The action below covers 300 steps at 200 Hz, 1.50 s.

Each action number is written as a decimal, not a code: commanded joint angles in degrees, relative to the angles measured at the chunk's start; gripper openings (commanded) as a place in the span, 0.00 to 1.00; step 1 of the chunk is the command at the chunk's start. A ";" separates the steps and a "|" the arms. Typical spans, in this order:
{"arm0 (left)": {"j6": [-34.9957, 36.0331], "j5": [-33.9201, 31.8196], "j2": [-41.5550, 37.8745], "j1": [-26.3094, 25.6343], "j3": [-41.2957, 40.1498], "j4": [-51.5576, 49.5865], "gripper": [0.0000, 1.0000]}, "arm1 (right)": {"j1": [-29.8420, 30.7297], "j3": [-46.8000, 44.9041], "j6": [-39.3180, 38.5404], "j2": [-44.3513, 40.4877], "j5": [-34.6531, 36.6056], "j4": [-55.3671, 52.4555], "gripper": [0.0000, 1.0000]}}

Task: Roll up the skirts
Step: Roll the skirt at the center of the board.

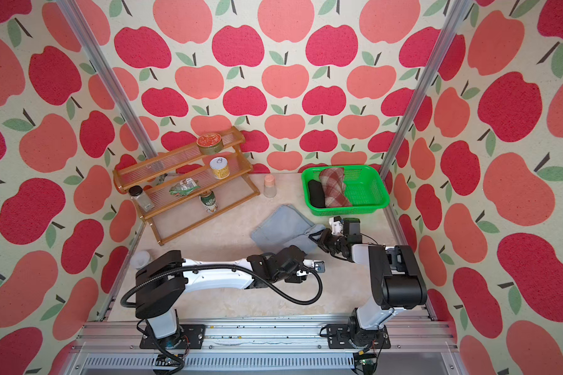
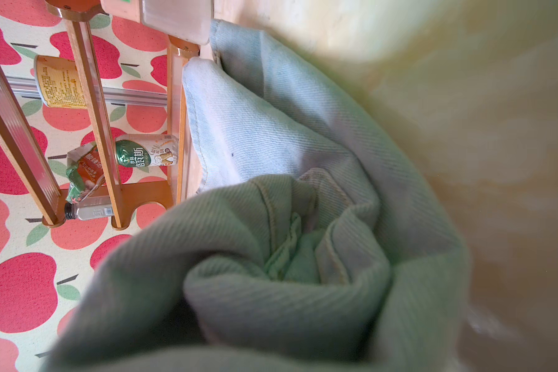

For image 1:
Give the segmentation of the green plastic basket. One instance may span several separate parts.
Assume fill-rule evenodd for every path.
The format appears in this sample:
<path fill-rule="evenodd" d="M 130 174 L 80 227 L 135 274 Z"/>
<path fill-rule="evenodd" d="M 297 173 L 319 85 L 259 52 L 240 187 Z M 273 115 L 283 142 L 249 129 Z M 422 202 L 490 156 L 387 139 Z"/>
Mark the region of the green plastic basket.
<path fill-rule="evenodd" d="M 342 166 L 346 189 L 344 195 L 351 206 L 316 208 L 311 204 L 309 181 L 320 181 L 319 174 L 330 167 L 311 167 L 301 173 L 305 203 L 317 217 L 334 217 L 374 213 L 385 209 L 390 203 L 389 193 L 377 170 L 365 165 Z"/>

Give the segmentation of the light denim skirt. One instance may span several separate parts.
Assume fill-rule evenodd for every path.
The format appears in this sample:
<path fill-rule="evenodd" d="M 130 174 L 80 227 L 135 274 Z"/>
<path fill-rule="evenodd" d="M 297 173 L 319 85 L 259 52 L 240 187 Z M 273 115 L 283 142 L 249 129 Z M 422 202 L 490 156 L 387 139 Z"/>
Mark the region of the light denim skirt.
<path fill-rule="evenodd" d="M 263 253 L 278 253 L 294 245 L 306 254 L 312 254 L 318 246 L 309 235 L 324 229 L 324 225 L 313 223 L 294 206 L 281 205 L 256 227 L 250 237 Z"/>

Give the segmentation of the red plaid skirt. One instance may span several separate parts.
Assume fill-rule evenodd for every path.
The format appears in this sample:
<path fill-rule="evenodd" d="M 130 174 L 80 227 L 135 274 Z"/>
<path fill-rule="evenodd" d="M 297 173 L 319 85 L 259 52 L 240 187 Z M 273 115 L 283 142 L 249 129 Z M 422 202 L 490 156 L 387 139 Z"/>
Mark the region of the red plaid skirt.
<path fill-rule="evenodd" d="M 338 208 L 352 206 L 346 196 L 345 172 L 342 167 L 330 167 L 319 173 L 319 181 L 322 184 L 325 207 Z"/>

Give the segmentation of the black skirt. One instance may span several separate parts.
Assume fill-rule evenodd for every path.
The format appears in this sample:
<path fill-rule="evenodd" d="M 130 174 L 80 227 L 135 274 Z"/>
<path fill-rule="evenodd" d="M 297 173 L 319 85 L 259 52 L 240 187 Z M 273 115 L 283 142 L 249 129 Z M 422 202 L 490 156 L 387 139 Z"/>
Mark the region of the black skirt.
<path fill-rule="evenodd" d="M 310 180 L 307 183 L 309 200 L 311 205 L 317 209 L 325 209 L 325 191 L 322 183 L 316 180 Z"/>

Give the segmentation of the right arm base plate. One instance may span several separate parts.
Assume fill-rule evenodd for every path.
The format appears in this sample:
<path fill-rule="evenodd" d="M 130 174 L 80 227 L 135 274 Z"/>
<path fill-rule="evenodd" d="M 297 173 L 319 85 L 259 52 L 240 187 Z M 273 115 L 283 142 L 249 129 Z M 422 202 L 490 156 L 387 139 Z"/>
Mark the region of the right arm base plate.
<path fill-rule="evenodd" d="M 386 328 L 367 331 L 348 324 L 328 324 L 320 330 L 319 336 L 327 340 L 330 349 L 367 351 L 373 348 L 391 348 Z"/>

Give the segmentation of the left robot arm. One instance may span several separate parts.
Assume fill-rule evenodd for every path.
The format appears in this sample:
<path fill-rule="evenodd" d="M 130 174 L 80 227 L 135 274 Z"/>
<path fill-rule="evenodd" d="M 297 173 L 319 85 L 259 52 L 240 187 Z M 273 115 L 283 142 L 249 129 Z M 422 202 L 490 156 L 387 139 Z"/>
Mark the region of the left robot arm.
<path fill-rule="evenodd" d="M 137 271 L 135 286 L 124 293 L 120 304 L 134 309 L 135 317 L 146 322 L 147 338 L 168 340 L 181 336 L 174 304 L 185 292 L 268 288 L 288 302 L 309 306 L 322 296 L 324 272 L 323 261 L 308 259 L 294 245 L 231 262 L 185 259 L 179 250 L 172 250 Z M 308 300 L 294 298 L 275 286 L 279 281 L 300 284 L 310 276 L 317 281 L 317 293 Z"/>

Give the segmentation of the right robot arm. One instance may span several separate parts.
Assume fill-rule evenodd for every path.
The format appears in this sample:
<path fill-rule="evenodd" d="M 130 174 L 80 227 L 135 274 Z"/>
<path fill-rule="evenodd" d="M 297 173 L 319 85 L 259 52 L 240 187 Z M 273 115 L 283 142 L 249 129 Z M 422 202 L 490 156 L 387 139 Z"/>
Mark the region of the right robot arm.
<path fill-rule="evenodd" d="M 375 345 L 389 348 L 386 324 L 399 313 L 427 301 L 427 288 L 414 252 L 407 245 L 381 245 L 361 232 L 356 218 L 333 217 L 329 228 L 309 239 L 330 256 L 366 266 L 372 297 L 356 308 L 346 324 L 329 324 L 320 332 L 331 349 L 366 351 Z"/>

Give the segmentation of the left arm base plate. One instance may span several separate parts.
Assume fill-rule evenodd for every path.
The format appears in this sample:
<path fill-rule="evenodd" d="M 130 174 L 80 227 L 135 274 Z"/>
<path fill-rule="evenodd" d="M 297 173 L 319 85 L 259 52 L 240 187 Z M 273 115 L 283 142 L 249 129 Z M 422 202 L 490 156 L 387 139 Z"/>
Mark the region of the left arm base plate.
<path fill-rule="evenodd" d="M 177 330 L 167 337 L 158 338 L 156 342 L 159 347 L 166 350 L 201 349 L 203 346 L 204 331 L 203 324 L 180 324 Z M 152 327 L 146 327 L 139 348 L 157 349 L 154 342 L 155 335 Z"/>

